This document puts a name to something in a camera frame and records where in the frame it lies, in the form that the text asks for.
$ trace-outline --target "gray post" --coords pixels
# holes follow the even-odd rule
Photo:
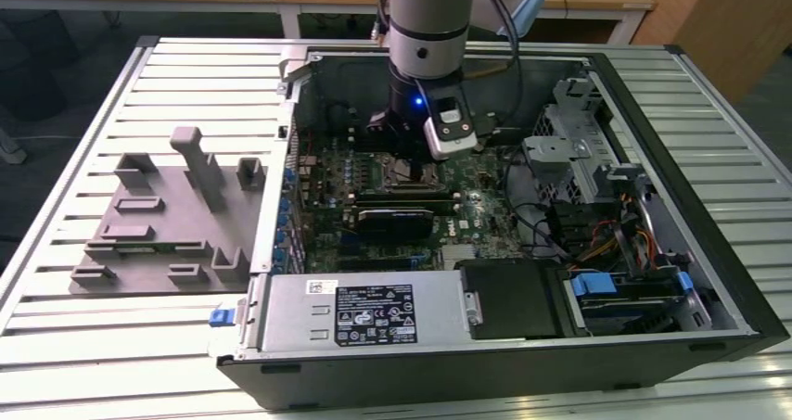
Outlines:
[[[218,180],[221,172],[216,163],[207,162],[207,156],[200,149],[200,130],[194,126],[179,126],[171,134],[171,147],[184,157],[187,169],[194,184],[200,191],[203,200],[212,213],[226,209],[226,201],[221,194],[222,182]]]

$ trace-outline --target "side panel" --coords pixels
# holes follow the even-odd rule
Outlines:
[[[377,406],[645,388],[735,353],[748,339],[411,354],[218,367],[267,409]]]
[[[593,55],[598,75],[604,81],[605,89],[616,100],[617,112],[624,118],[624,123],[631,129],[635,141],[640,146],[657,177],[652,177],[663,184],[668,197],[683,217],[684,230],[700,244],[701,251],[723,281],[729,296],[749,323],[751,328],[760,332],[763,339],[752,348],[740,354],[727,355],[729,360],[737,360],[789,339],[789,334],[779,316],[773,312],[767,299],[753,282],[745,265],[740,261],[725,236],[717,229],[712,215],[707,211],[693,186],[688,182],[677,162],[672,158],[664,141],[652,128],[647,115],[639,106],[614,66],[602,54]]]

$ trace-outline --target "blue latch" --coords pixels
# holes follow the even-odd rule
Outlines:
[[[234,325],[234,314],[237,313],[237,309],[215,309],[211,311],[210,315],[210,326],[211,327],[223,327],[227,325]]]
[[[679,272],[677,279],[680,279],[680,284],[683,285],[683,290],[685,293],[688,290],[693,290],[693,280],[691,279],[688,272]]]
[[[295,181],[295,171],[291,168],[287,168],[283,171],[283,177],[286,178],[286,182],[290,184],[291,182]]]
[[[572,279],[572,289],[576,297],[589,293],[616,293],[614,279],[605,272],[578,274]]]

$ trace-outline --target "motherboard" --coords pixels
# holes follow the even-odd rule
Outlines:
[[[354,137],[301,137],[306,272],[448,270],[522,258],[497,177],[501,149],[424,165],[361,148]]]

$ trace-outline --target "red wire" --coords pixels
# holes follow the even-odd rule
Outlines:
[[[592,231],[592,244],[589,244],[589,248],[594,246],[594,243],[597,242],[597,231],[598,228],[605,225],[606,223],[616,223],[616,219],[612,219],[610,221],[601,221],[597,223],[597,225],[594,225],[594,230]]]

